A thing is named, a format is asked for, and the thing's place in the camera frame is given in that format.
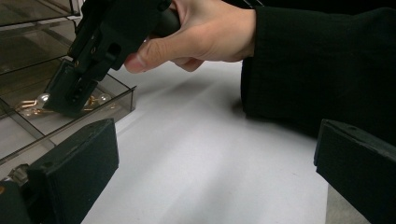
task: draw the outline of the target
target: fingernail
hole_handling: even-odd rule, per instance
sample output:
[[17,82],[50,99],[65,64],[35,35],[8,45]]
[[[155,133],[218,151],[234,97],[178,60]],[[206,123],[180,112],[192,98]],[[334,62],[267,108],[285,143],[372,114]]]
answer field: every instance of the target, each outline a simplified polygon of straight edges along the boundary
[[132,53],[128,56],[125,60],[125,67],[131,73],[141,73],[146,71],[146,64],[137,53]]

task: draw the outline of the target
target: clear plastic organizer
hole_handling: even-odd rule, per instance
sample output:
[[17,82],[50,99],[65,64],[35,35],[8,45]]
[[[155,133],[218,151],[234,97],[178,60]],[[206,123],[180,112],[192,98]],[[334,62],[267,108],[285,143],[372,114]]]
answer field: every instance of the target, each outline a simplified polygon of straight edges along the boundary
[[75,39],[83,0],[0,0],[0,179],[88,123],[134,110],[134,87],[107,75],[81,114],[23,107],[44,92]]
[[84,106],[77,118],[51,111],[18,109],[22,102],[34,101],[50,81],[47,78],[32,84],[29,77],[50,77],[60,62],[55,59],[0,76],[20,80],[17,90],[0,95],[0,178],[19,164],[35,161],[84,125],[105,118],[117,121],[134,110],[134,88],[111,75],[98,84],[92,93],[93,104]]
[[78,14],[78,0],[0,0],[0,26]]

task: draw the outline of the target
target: plastic compartment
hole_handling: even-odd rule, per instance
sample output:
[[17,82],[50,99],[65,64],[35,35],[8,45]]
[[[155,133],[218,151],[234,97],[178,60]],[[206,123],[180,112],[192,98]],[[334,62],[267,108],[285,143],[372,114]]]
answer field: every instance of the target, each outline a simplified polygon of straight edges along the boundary
[[0,0],[0,26],[78,14],[77,0]]
[[[15,106],[20,101],[34,100],[44,91],[50,74],[60,62],[58,59],[52,60],[4,75],[23,81],[19,82],[16,91],[0,95],[3,110],[3,116],[0,116],[0,178],[19,164],[35,161],[84,125],[105,118],[117,121],[134,110],[134,88],[107,75],[92,96],[97,98],[105,93],[110,100],[89,112],[82,112],[79,118],[69,118],[55,112],[38,115],[17,112]],[[47,78],[32,82],[31,78],[23,76],[34,77],[38,76],[37,73]]]
[[77,21],[4,27],[0,30],[0,75],[64,56],[75,38]]

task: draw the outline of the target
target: black sweater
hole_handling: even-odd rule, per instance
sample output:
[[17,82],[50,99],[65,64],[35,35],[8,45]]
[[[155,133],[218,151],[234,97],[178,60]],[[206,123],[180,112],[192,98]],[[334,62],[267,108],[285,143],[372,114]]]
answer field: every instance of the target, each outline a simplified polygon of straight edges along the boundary
[[396,7],[268,2],[255,7],[255,53],[242,69],[244,111],[312,132],[334,119],[396,145]]

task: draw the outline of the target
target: white surface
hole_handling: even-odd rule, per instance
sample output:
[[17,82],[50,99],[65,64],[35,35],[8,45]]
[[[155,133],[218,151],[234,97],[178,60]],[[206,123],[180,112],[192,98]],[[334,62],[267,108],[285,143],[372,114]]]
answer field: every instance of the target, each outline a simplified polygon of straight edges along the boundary
[[83,223],[325,223],[316,140],[246,119],[241,63],[115,74],[136,90],[117,123],[120,168]]

